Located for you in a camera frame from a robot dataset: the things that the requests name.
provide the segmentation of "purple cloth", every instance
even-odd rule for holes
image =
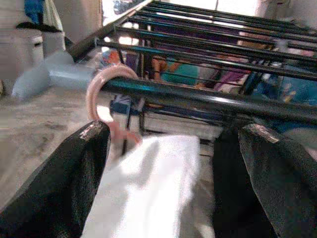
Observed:
[[[220,83],[217,83],[214,87],[215,91],[218,91],[220,87],[227,82],[238,82],[246,73],[245,70],[239,70],[241,73],[238,72],[227,72],[223,77],[220,79]]]
[[[138,55],[127,53],[125,64],[133,69],[134,72],[137,71],[137,62],[139,61]]]
[[[183,26],[197,27],[197,25],[193,25],[190,23],[178,22],[177,18],[174,21],[167,21],[167,20],[160,20],[160,21],[166,22],[166,23],[179,24],[179,25],[183,25]],[[221,33],[230,33],[230,34],[239,35],[239,30],[226,29],[226,28],[222,28],[221,26],[219,26],[219,27],[199,26],[199,28],[204,28],[206,30],[213,30],[213,31],[221,32]],[[185,31],[182,29],[176,29],[176,28],[165,27],[165,26],[156,26],[154,28],[154,31],[182,35],[182,36],[196,37],[196,38],[200,38],[200,39],[206,39],[206,40],[212,40],[212,41],[218,41],[218,42],[224,42],[224,43],[231,43],[231,44],[237,44],[237,42],[238,42],[237,39],[233,39],[231,37],[218,36],[218,35],[208,34],[208,33],[189,32],[189,31]]]

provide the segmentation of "blue cloth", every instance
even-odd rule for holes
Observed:
[[[299,72],[309,72],[302,68],[290,65],[286,65],[285,69]],[[262,80],[257,85],[252,95],[254,97],[275,99],[286,103],[316,106],[317,82],[298,78],[283,77],[283,80],[279,84],[278,77],[276,75],[271,75],[268,80]],[[270,126],[279,132],[285,132],[299,127],[317,128],[315,125],[284,121],[271,121]]]
[[[110,111],[111,113],[116,112],[119,114],[127,114],[128,111],[128,105],[127,104],[123,104],[123,103],[117,103],[115,101],[111,101],[110,102]],[[130,107],[130,115],[131,116],[137,116],[139,115],[140,112],[138,110],[136,110],[133,107]]]
[[[25,0],[24,11],[25,15],[30,17],[33,23],[40,24],[39,13],[43,14],[44,0]]]
[[[171,67],[174,62],[167,62],[168,67]],[[170,83],[181,83],[181,84],[187,84],[187,85],[195,85],[196,79],[198,78],[198,67],[195,65],[189,65],[189,64],[181,64],[175,72],[176,74],[181,74],[183,76],[177,76],[173,75],[172,72],[166,72],[161,74],[161,79],[170,82]]]

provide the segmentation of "plastic bin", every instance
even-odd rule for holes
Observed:
[[[0,30],[0,72],[5,94],[24,71],[43,60],[42,33],[33,29]]]

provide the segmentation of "teal shirt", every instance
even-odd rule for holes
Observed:
[[[167,62],[168,67],[170,67],[172,64],[173,62]],[[198,67],[195,65],[181,64],[174,73],[180,74],[182,76],[176,76],[167,73],[161,74],[161,79],[166,82],[195,85],[196,79],[194,78],[198,78]]]

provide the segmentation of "drying rack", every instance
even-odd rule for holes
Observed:
[[[138,29],[124,27],[127,22],[137,23]],[[240,33],[248,33],[252,36],[242,36]],[[122,36],[139,39],[139,44],[134,46],[120,44],[118,39]],[[105,37],[109,37],[110,41],[106,42]],[[238,41],[262,44],[265,47],[262,49],[247,47],[238,45]],[[205,10],[161,1],[145,1],[68,49],[68,52],[75,61],[79,61],[87,52],[96,47],[109,47],[117,49],[122,63],[124,63],[122,51],[139,55],[137,73],[140,80],[115,78],[107,83],[105,89],[135,98],[142,97],[147,103],[182,109],[169,111],[144,107],[139,115],[142,132],[146,131],[144,114],[147,111],[208,123],[214,121],[216,124],[231,117],[238,118],[238,115],[242,115],[246,120],[257,117],[317,124],[316,107],[251,99],[243,95],[244,85],[237,85],[241,87],[240,95],[230,95],[182,85],[161,84],[151,80],[155,71],[151,69],[149,62],[160,56],[165,57],[166,61],[180,62],[176,59],[184,59],[190,60],[187,64],[205,63],[209,68],[233,72],[248,70],[317,81],[317,73],[272,66],[272,62],[285,65],[290,60],[310,68],[317,66],[317,58],[273,50],[276,41],[287,42],[289,48],[317,52],[317,32],[301,28],[291,22]],[[245,61],[232,61],[222,56],[244,58]],[[223,84],[235,85],[232,82]],[[205,115],[220,115],[220,119],[219,117],[217,120],[201,118],[199,113],[190,116],[182,113],[184,110],[195,110]],[[130,112],[129,105],[127,127],[130,125]]]

